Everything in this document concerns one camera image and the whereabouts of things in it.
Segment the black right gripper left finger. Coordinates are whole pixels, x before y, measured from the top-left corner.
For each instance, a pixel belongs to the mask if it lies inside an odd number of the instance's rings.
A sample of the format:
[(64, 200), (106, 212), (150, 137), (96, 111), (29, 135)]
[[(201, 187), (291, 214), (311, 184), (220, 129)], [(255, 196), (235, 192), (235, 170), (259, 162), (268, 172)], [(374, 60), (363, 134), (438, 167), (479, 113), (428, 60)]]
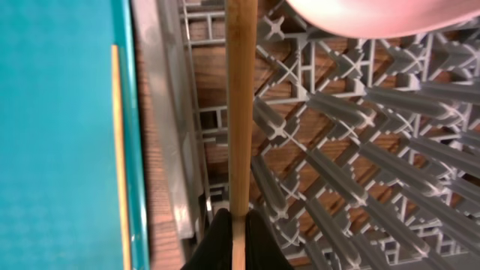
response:
[(221, 208), (217, 211), (205, 238), (181, 270), (230, 270), (232, 267), (232, 215)]

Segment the large pink plate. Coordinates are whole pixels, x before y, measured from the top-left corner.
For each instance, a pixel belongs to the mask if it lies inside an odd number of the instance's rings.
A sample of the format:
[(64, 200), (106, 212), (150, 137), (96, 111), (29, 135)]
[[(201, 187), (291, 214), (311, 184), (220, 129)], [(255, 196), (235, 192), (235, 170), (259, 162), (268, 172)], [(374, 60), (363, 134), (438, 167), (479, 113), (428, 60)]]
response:
[(479, 15), (479, 0), (287, 0), (311, 25), (348, 38), (397, 38)]

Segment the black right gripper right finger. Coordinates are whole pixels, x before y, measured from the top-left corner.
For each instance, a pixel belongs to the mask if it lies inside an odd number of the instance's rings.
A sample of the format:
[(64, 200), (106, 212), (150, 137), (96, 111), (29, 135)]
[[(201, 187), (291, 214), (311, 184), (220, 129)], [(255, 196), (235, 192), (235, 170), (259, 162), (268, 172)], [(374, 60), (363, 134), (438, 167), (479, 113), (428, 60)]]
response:
[(247, 270), (293, 270), (257, 210), (247, 213), (245, 256)]

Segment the wooden chopstick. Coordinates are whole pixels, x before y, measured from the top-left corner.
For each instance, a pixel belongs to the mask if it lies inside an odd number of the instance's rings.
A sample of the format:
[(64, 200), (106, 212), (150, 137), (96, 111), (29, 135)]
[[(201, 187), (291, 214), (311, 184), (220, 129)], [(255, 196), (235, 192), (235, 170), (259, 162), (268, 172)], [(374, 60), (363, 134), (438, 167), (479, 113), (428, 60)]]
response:
[(226, 1), (229, 211), (232, 269), (246, 268), (245, 218), (249, 210), (257, 0)]
[(118, 188), (118, 209), (121, 225), (121, 246), (123, 269), (131, 270), (131, 237), (128, 215), (128, 187), (125, 169), (125, 137), (122, 109), (122, 75), (120, 68), (119, 48), (111, 46), (112, 56), (112, 108), (113, 134), (115, 141), (115, 168)]

